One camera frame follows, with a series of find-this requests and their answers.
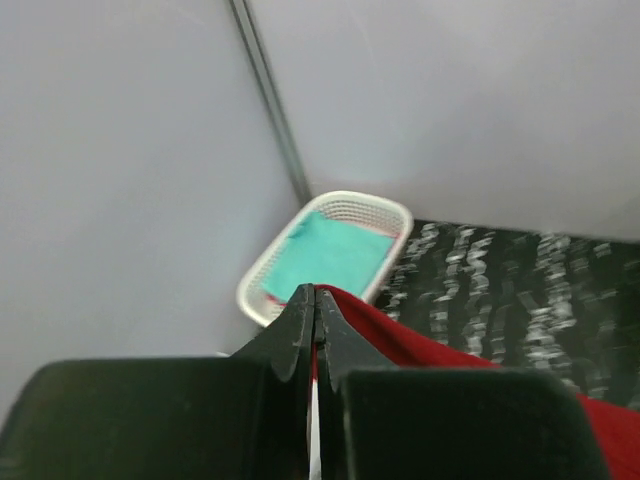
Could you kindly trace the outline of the red t shirt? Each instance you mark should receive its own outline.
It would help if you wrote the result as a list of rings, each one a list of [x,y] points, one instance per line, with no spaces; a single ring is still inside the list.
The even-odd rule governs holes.
[[[635,479],[636,412],[500,367],[316,289],[327,479]]]

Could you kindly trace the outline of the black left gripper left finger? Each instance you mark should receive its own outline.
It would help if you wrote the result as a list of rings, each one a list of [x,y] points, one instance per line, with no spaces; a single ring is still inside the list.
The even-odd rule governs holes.
[[[315,290],[227,357],[65,360],[1,431],[5,479],[305,479]]]

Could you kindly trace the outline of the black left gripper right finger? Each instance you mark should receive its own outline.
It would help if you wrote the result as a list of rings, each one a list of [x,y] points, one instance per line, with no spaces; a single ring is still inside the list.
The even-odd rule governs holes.
[[[606,479],[576,396],[535,370],[403,368],[316,297],[326,479]]]

